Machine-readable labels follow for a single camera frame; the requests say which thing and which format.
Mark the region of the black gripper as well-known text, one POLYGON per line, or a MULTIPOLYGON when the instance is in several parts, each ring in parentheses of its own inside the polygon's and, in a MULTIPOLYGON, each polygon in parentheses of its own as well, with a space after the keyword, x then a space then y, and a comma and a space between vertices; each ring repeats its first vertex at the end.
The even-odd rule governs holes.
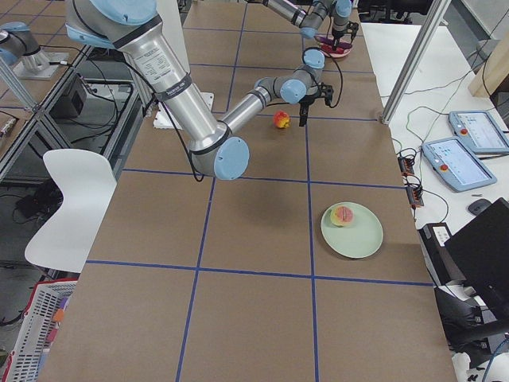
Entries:
POLYGON ((309 116, 309 106, 312 105, 316 99, 323 99, 325 105, 331 107, 333 94, 334 89, 332 85, 321 83, 316 86, 316 91, 313 94, 305 95, 299 101, 299 126, 304 127, 306 125, 309 116))
POLYGON ((343 25, 333 24, 332 25, 332 47, 333 48, 351 48, 356 34, 358 33, 358 23, 353 21, 347 21, 343 25), (342 41, 345 36, 350 37, 350 41, 342 41))

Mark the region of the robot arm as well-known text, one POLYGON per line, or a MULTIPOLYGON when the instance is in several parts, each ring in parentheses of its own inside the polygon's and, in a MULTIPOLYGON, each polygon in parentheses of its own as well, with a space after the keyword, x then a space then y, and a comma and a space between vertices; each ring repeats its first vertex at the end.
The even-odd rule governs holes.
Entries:
POLYGON ((222 119, 216 119, 163 34, 155 1, 68 1, 66 28, 74 41, 131 57, 156 99, 190 137, 188 159, 199 173, 221 180, 243 175, 248 145, 235 132, 274 99, 301 102, 317 89, 324 54, 304 52, 289 76, 266 77, 222 119))
POLYGON ((325 38, 322 42, 333 50, 350 49, 359 31, 359 24, 350 21, 352 1, 313 1, 308 11, 284 0, 247 1, 247 3, 263 4, 298 27, 306 39, 314 38, 319 41, 318 29, 328 19, 332 27, 332 40, 325 38))

